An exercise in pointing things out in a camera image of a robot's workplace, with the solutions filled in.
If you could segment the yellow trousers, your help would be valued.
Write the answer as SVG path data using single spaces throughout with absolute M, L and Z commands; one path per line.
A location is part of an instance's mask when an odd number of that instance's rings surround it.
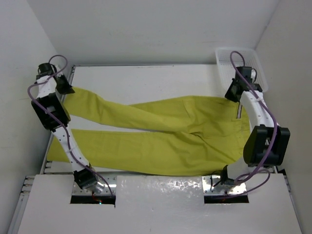
M 69 114 L 119 132 L 73 129 L 91 165 L 162 176 L 203 176 L 236 162 L 249 118 L 221 97 L 185 96 L 124 105 L 81 88 L 65 98 Z

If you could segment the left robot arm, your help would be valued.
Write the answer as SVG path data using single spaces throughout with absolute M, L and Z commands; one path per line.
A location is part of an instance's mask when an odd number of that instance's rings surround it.
M 79 149 L 69 128 L 70 116 L 59 99 L 59 95 L 73 94 L 73 87 L 62 71 L 49 62 L 39 65 L 34 85 L 39 88 L 39 93 L 36 98 L 31 98 L 31 105 L 44 128 L 51 131 L 61 144 L 71 164 L 74 182 L 82 190 L 100 194 L 105 186 Z

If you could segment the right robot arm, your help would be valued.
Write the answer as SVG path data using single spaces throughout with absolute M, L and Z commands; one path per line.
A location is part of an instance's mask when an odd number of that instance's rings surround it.
M 238 102 L 246 110 L 251 133 L 243 147 L 242 157 L 222 169 L 217 185 L 239 185 L 283 162 L 290 131 L 278 125 L 264 101 L 262 88 L 255 80 L 256 71 L 252 67 L 235 67 L 235 77 L 225 98 Z

